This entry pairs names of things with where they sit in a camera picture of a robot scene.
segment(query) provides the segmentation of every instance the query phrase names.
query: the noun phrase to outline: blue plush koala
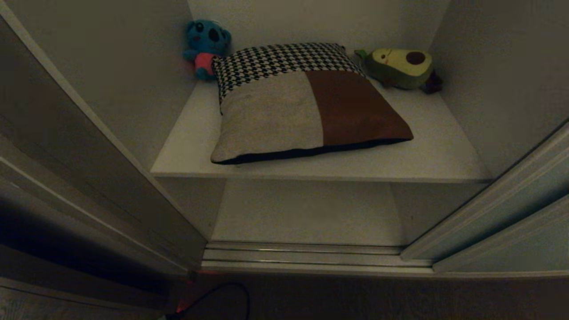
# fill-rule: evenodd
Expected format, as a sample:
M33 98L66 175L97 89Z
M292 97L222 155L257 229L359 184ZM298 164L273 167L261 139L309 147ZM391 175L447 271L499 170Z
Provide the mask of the blue plush koala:
M195 63L198 78L214 80L213 57L227 52L231 34L213 21L196 20L188 24L185 35L190 49L184 51L184 58Z

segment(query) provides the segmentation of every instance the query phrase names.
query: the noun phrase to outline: stuffed toy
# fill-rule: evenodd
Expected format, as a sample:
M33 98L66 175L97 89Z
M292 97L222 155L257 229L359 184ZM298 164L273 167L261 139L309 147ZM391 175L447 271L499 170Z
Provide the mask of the stuffed toy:
M189 49L184 51L184 58L194 62L199 79L214 80L212 60L215 56L225 55L231 34L214 21L196 20L188 24L185 35Z
M442 80L432 67L432 57L424 51L377 49L371 54L356 50L369 75L385 87L400 89L421 88L426 93L441 89Z

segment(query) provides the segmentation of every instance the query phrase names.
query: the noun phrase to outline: houndstooth fabric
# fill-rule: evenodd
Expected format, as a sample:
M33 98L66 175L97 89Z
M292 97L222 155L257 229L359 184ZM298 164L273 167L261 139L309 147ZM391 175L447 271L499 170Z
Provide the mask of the houndstooth fabric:
M364 72L336 43L275 44L237 51L215 58L213 71L217 76L219 103L235 87L293 71L351 71L365 77Z

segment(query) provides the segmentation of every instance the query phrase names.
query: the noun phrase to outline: black cable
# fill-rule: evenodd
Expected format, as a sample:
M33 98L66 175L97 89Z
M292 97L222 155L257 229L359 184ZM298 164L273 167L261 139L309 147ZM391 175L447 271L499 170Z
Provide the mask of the black cable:
M245 293L245 296L247 297L247 312L245 313L245 320L249 320L249 312L251 310L251 298L249 296L249 291L243 284L240 284L238 282L226 282L211 289L210 291L206 292L203 296L199 297L196 301L194 301L189 307L185 308L184 310L173 314L167 314L166 320L181 320L182 318L185 317L188 311L190 311L193 307L198 305L201 301L205 300L207 297L209 297L211 294L215 293L216 291L225 288L227 286L236 286Z

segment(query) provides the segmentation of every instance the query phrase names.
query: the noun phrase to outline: white shelf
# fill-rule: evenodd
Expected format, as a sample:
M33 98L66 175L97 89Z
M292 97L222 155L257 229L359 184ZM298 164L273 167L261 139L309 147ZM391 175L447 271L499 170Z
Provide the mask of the white shelf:
M403 246L389 183L229 179L212 241Z
M158 177L450 183L491 180L489 171L438 94L384 89L372 82L410 125L414 140L314 157L215 165L209 157L221 124L217 84L200 82L151 172Z

